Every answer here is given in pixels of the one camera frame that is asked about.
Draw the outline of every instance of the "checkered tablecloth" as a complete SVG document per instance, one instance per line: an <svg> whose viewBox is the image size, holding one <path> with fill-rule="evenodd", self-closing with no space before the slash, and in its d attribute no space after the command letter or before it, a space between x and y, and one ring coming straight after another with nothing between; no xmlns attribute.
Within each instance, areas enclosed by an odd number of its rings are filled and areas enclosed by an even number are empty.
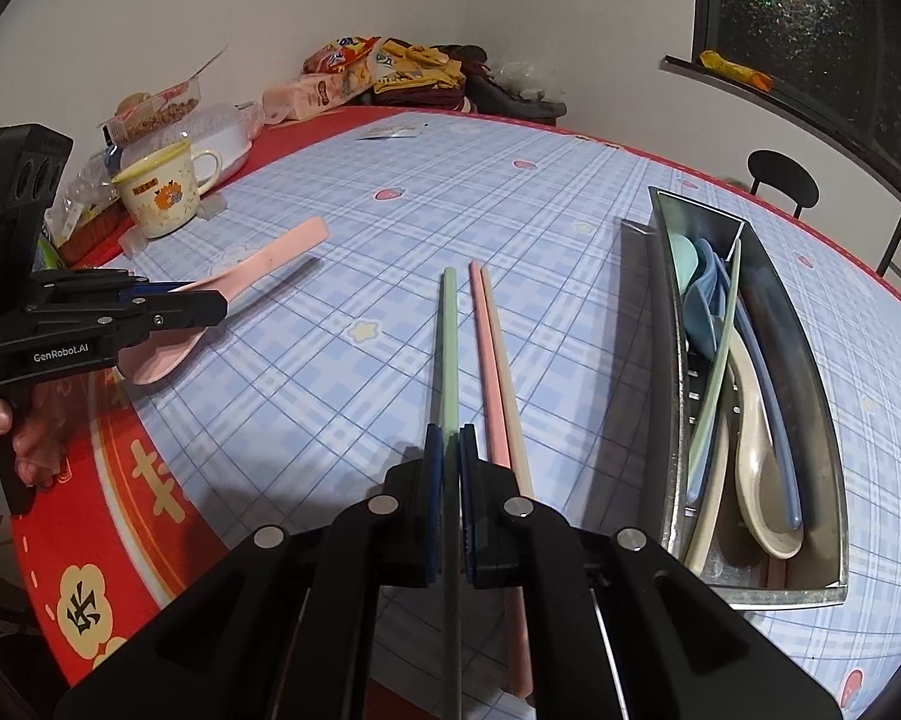
<svg viewBox="0 0 901 720"><path fill-rule="evenodd" d="M329 523L423 446L435 413L439 273L461 284L460 400L483 440L471 259L489 264L535 494L576 526L630 524L645 463L648 186L753 223L807 330L831 403L850 518L847 602L752 620L857 717L901 661L901 304L831 247L737 194L623 148L501 122L401 114L420 136L338 135L223 191L228 210L129 266L197 279L311 215L329 242L245 293L192 359L131 388L186 495L233 545L264 523ZM385 590L372 676L439 702L437 590ZM498 594L463 596L468 718L526 717L500 691ZM848 675L862 685L843 695ZM851 687L857 677L852 678Z"/></svg>

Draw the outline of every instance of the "screw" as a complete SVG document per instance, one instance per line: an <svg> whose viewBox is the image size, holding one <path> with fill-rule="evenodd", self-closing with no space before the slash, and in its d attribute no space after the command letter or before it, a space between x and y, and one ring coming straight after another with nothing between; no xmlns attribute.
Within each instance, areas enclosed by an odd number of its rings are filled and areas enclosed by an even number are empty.
<svg viewBox="0 0 901 720"><path fill-rule="evenodd" d="M375 495L367 501L367 509L374 514L393 514L400 502L393 495Z"/></svg>
<svg viewBox="0 0 901 720"><path fill-rule="evenodd" d="M283 543L283 531L276 525L265 525L253 534L253 543L260 549L274 549Z"/></svg>
<svg viewBox="0 0 901 720"><path fill-rule="evenodd" d="M647 546L647 536L644 536L643 531L639 531L637 528L624 528L617 533L617 543L631 552L639 552Z"/></svg>
<svg viewBox="0 0 901 720"><path fill-rule="evenodd" d="M527 517L533 510L534 502L529 498L515 496L504 501L504 511L511 517Z"/></svg>

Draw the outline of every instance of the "mug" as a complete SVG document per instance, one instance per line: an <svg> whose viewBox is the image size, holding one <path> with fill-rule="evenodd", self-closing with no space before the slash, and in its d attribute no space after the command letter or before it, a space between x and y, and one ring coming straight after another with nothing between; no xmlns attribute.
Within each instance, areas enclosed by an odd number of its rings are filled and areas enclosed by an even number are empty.
<svg viewBox="0 0 901 720"><path fill-rule="evenodd" d="M209 154L216 160L202 184L194 178L194 159ZM220 179L223 158L212 148L190 153L190 141L171 143L134 162L113 177L113 185L133 221L147 238L160 238L183 227L197 214L200 196Z"/></svg>

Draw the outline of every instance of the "chair leg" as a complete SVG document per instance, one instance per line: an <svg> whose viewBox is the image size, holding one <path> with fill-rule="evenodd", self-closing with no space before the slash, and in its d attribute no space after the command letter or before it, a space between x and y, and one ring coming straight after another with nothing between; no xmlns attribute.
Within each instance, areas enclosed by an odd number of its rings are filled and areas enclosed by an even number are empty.
<svg viewBox="0 0 901 720"><path fill-rule="evenodd" d="M894 234L890 236L890 242L887 244L886 250L884 250L884 256L881 257L881 262L876 267L876 274L884 277L887 269L890 268L891 260L894 259L894 255L897 253L897 247L900 245L901 239L901 214L900 218L897 220L897 226L894 228Z"/></svg>

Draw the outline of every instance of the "round table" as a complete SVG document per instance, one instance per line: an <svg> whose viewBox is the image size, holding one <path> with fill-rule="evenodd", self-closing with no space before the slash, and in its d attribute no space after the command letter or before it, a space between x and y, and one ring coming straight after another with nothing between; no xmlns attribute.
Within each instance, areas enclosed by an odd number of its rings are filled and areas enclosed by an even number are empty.
<svg viewBox="0 0 901 720"><path fill-rule="evenodd" d="M415 137L362 139L379 119ZM900 297L806 225L687 167L552 128L380 108L265 132L221 190L221 215L111 263L197 279L311 215L331 231L245 293L157 385L129 386L114 371L61 384L86 424L58 485L13 531L68 679L254 528L325 525L423 446L445 266L489 265L535 495L588 530L633 522L652 460L651 316L646 261L624 256L619 230L649 220L648 186L750 220L804 324L844 464L850 589L840 607L750 619L857 717L901 661ZM482 442L472 300L460 283L461 418ZM384 589L371 717L437 707L438 605L438 593ZM463 615L466 716L532 715L499 689L499 596L465 591Z"/></svg>

